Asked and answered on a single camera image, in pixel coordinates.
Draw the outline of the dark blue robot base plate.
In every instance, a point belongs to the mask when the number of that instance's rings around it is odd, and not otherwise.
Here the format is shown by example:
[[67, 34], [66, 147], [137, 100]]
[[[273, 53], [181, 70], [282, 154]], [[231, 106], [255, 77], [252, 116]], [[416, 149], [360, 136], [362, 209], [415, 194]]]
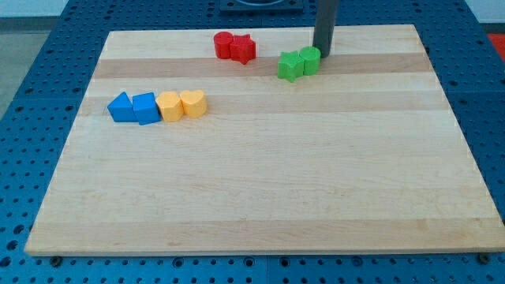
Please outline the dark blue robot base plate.
[[304, 0], [218, 0], [221, 12], [302, 11]]

